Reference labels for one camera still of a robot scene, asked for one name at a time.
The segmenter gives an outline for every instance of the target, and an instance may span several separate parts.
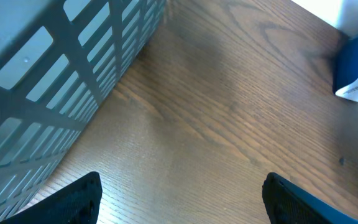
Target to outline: gray plastic basket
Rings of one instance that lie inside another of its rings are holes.
[[[156,29],[165,0],[0,0],[0,221],[37,193]]]

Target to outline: wooden table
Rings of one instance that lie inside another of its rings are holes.
[[[347,37],[290,0],[167,9],[32,203],[95,170],[100,223],[268,223],[277,172],[358,219],[358,103],[332,93]]]

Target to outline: wood grain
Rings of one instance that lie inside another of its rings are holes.
[[[346,37],[290,0],[167,9],[30,204],[95,170],[100,223],[268,223],[277,172],[358,219],[358,104],[332,93]]]

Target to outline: black object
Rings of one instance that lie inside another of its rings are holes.
[[[272,224],[358,223],[276,173],[269,173],[262,198]]]
[[[95,224],[102,197],[100,176],[90,172],[2,224]]]

